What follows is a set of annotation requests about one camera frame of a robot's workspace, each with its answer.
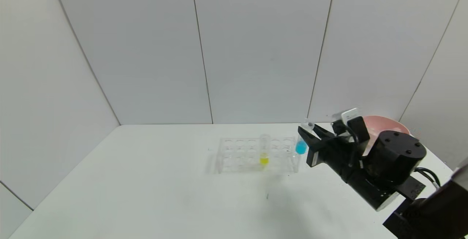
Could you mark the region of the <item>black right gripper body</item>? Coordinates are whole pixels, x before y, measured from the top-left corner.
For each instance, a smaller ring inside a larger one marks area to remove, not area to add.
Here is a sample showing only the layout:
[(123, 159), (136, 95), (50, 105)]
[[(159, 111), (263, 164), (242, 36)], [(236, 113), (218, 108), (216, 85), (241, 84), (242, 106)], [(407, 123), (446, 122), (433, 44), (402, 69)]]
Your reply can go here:
[(321, 139), (321, 148), (309, 148), (306, 163), (309, 167), (326, 164), (346, 183), (360, 168), (356, 143), (344, 136)]

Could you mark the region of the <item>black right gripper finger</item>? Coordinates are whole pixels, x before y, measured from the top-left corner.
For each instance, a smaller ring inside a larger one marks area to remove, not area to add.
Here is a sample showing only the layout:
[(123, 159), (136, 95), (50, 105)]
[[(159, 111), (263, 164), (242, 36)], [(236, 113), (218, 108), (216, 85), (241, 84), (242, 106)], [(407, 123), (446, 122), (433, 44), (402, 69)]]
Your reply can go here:
[(322, 141), (321, 139), (314, 135), (314, 133), (321, 134), (322, 127), (320, 126), (298, 126), (298, 134), (304, 140), (304, 142), (309, 146), (309, 148), (321, 148)]
[(314, 124), (313, 131), (319, 139), (332, 139), (336, 136), (336, 134), (322, 128), (319, 124)]

